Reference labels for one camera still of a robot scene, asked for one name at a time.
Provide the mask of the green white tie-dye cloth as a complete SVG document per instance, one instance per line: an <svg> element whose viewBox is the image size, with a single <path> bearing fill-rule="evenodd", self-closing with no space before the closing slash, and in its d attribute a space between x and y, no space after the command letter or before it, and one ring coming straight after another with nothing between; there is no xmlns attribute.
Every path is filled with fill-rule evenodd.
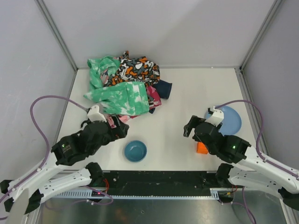
<svg viewBox="0 0 299 224"><path fill-rule="evenodd" d="M141 82L118 78L117 57L88 59L89 91L84 98L99 103L106 114L139 116L149 112L146 87Z"/></svg>

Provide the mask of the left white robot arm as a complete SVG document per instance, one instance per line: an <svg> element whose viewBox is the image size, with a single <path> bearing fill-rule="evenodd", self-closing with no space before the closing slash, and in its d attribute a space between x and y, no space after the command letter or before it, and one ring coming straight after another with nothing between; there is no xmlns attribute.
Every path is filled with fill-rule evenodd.
<svg viewBox="0 0 299 224"><path fill-rule="evenodd" d="M0 190L8 196L4 202L5 211L11 211L24 190L28 190L25 210L28 214L43 202L65 191L81 186L99 186L104 180L104 175L100 165L96 162L90 162L81 170L64 177L57 179L53 177L75 163L94 155L101 146L125 138L129 125L121 122L117 117L113 120L114 128L108 122L88 121L81 130L62 137L58 143L53 145L45 162L41 162L17 180L3 180L0 183Z"/></svg>

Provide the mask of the orange black patterned cloth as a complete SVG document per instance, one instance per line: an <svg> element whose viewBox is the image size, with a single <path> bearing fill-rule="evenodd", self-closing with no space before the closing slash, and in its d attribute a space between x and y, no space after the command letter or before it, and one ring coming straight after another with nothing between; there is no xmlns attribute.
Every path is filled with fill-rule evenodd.
<svg viewBox="0 0 299 224"><path fill-rule="evenodd" d="M130 58L125 51L115 58L118 62L116 71L109 74L106 70L100 76L104 87L114 86L122 82L142 82L146 87L157 84L160 80L159 66L146 56Z"/></svg>

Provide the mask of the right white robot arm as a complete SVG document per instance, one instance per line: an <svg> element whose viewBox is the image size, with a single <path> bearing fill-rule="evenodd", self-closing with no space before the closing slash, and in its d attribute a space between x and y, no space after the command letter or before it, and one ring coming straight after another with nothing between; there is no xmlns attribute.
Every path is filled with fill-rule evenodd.
<svg viewBox="0 0 299 224"><path fill-rule="evenodd" d="M221 125L192 116L184 126L184 136L194 131L193 139L203 143L209 154L223 163L217 171L221 183L231 183L272 194L288 207L299 209L299 172L277 160L257 152L246 140L222 135Z"/></svg>

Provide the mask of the navy blue denim jeans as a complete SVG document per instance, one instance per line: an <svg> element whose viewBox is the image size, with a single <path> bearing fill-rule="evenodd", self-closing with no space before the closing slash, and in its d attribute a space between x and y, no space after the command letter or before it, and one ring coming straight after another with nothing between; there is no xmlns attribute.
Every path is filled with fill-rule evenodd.
<svg viewBox="0 0 299 224"><path fill-rule="evenodd" d="M160 80L157 84L154 84L150 87L156 88L161 99L169 99L172 89L172 83Z"/></svg>

